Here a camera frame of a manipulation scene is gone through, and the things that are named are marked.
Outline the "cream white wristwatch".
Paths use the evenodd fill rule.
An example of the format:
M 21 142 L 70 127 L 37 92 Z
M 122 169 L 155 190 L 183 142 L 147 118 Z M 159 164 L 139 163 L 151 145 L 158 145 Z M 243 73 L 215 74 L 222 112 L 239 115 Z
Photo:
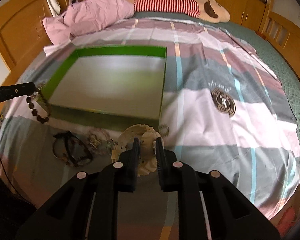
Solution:
M 148 125 L 137 124 L 130 126 L 121 133 L 117 139 L 117 144 L 111 151 L 111 161 L 119 161 L 119 157 L 123 152 L 131 150 L 128 144 L 133 143 L 134 138 L 137 138 L 140 143 L 140 161 L 138 165 L 138 177 L 147 176 L 157 170 L 157 159 L 155 155 L 155 141 L 157 138 L 163 139 L 159 132 Z

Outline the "black strap wristwatch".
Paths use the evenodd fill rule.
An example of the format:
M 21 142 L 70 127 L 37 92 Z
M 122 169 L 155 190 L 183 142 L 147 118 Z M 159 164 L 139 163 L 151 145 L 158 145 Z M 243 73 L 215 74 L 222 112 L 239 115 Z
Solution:
M 94 156 L 85 143 L 70 131 L 57 133 L 53 137 L 53 155 L 67 166 L 82 167 L 93 161 Z

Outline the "wooden headboard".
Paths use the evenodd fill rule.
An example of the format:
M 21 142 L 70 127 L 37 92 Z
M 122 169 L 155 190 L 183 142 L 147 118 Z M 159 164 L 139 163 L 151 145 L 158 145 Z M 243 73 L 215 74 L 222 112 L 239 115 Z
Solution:
M 3 85 L 13 85 L 43 51 L 52 44 L 42 20 L 51 17 L 47 0 L 10 0 L 0 7 L 0 55 L 9 74 Z

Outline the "green cardboard box tray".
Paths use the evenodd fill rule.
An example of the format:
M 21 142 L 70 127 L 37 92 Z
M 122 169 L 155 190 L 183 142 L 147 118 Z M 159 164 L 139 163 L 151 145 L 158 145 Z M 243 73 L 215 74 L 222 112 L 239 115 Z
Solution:
M 43 86 L 52 117 L 113 131 L 158 129 L 167 49 L 115 45 L 77 48 Z

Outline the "plaid patchwork bed sheet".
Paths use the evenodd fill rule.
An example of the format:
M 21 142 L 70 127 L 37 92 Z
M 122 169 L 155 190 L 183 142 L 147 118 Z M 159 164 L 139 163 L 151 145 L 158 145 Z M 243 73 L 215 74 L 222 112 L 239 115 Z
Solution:
M 0 126 L 0 177 L 8 197 L 2 239 L 280 239 L 275 216 L 300 182 L 297 120 L 273 70 L 226 29 L 164 18 L 122 20 L 40 53 L 19 77 L 36 92 L 9 100 Z M 167 49 L 158 129 L 175 153 L 177 190 L 158 170 L 120 192 L 111 151 L 123 131 L 52 117 L 42 89 L 77 48 L 141 45 Z M 176 61 L 168 85 L 168 63 Z M 203 88 L 183 85 L 181 60 L 200 60 Z M 94 159 L 82 167 L 54 157 L 54 135 L 70 131 Z

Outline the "pink crumpled blanket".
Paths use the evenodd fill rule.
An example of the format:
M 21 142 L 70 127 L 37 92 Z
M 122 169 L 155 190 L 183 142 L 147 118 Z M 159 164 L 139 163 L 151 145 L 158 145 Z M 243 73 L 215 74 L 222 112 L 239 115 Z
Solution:
M 94 33 L 134 15 L 134 5 L 127 0 L 85 0 L 67 7 L 57 17 L 42 20 L 48 38 L 60 44 L 74 37 Z

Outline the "striped plush toy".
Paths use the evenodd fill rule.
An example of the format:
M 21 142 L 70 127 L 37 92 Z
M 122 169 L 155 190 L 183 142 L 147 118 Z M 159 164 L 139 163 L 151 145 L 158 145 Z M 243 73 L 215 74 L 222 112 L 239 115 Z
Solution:
M 230 13 L 215 0 L 127 0 L 137 12 L 186 14 L 211 23 L 227 23 Z

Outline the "wooden footboard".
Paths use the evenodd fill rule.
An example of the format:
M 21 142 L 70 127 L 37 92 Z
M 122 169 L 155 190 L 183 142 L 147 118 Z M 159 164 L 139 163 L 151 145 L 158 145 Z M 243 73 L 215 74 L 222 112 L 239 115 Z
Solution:
M 300 80 L 300 28 L 278 13 L 270 11 L 261 33 Z

